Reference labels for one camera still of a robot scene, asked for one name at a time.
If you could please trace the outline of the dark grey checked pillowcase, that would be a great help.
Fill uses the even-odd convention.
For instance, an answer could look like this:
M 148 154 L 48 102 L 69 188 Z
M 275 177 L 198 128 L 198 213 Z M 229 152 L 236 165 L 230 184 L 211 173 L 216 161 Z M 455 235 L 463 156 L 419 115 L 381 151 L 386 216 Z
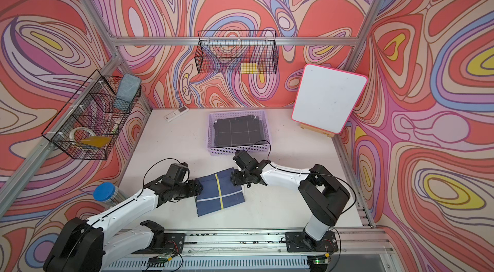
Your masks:
M 256 115 L 218 119 L 213 124 L 214 147 L 239 147 L 265 143 L 262 121 Z

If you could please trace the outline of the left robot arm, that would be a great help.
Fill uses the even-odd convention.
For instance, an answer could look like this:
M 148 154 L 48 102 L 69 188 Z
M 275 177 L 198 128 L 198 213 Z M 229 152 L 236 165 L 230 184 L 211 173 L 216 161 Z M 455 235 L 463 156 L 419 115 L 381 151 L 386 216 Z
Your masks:
M 122 233 L 129 223 L 166 203 L 199 196 L 203 191 L 197 179 L 190 179 L 186 163 L 173 161 L 159 178 L 144 183 L 130 198 L 86 220 L 68 221 L 60 232 L 45 263 L 44 271 L 100 271 L 136 251 L 176 250 L 165 238 L 164 227 L 143 221 Z

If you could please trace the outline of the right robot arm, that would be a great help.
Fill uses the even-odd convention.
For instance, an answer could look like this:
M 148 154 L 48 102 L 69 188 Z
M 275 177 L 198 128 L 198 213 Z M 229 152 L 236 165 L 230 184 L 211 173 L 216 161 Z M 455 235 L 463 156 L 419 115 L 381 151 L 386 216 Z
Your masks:
M 311 218 L 302 231 L 302 241 L 314 248 L 346 213 L 347 203 L 354 192 L 349 184 L 332 175 L 323 165 L 296 169 L 270 160 L 257 161 L 248 151 L 238 150 L 233 157 L 238 170 L 231 174 L 235 186 L 260 184 L 298 191 L 310 209 Z

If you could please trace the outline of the navy yellow-striped pillowcase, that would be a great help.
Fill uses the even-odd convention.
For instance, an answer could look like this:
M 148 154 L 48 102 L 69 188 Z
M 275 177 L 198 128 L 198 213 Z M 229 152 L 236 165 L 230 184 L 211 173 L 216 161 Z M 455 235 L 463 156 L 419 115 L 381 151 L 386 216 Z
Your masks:
M 242 186 L 235 186 L 230 179 L 233 172 L 230 168 L 198 178 L 203 187 L 195 198 L 198 217 L 245 202 Z

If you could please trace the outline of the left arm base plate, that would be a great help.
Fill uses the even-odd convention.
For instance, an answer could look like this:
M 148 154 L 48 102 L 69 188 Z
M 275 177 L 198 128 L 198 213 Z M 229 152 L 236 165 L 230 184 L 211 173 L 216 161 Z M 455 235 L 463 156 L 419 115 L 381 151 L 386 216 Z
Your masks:
M 152 238 L 148 247 L 133 254 L 173 254 L 182 253 L 185 244 L 184 233 L 159 233 Z

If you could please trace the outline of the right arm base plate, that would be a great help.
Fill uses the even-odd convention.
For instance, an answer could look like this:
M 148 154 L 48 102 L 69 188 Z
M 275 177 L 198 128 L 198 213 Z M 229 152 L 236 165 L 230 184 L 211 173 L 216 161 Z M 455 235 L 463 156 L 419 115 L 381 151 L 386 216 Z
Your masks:
M 339 251 L 338 239 L 331 231 L 326 232 L 320 241 L 305 232 L 286 232 L 284 241 L 288 253 L 324 252 L 331 255 Z

